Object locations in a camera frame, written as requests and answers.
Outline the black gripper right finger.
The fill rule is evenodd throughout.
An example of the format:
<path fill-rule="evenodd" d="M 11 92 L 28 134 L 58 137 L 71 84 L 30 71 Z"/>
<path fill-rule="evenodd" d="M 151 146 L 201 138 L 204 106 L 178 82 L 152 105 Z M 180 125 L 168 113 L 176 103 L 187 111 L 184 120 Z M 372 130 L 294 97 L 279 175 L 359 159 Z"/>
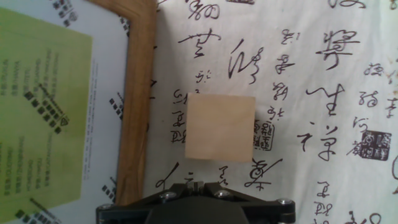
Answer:
<path fill-rule="evenodd" d="M 205 183 L 198 188 L 200 196 L 231 202 L 242 208 L 249 222 L 295 223 L 295 202 L 289 198 L 262 200 L 235 190 L 222 187 L 217 182 Z"/>

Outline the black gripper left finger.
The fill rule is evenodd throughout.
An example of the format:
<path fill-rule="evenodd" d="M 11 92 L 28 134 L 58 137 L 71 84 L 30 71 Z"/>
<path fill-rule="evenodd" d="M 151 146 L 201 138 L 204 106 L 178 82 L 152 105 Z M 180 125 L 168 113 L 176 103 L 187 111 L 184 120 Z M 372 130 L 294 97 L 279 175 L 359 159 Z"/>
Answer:
<path fill-rule="evenodd" d="M 196 193 L 197 182 L 173 184 L 169 189 L 140 199 L 129 205 L 100 205 L 96 209 L 96 224 L 145 223 L 155 206 L 193 196 Z"/>

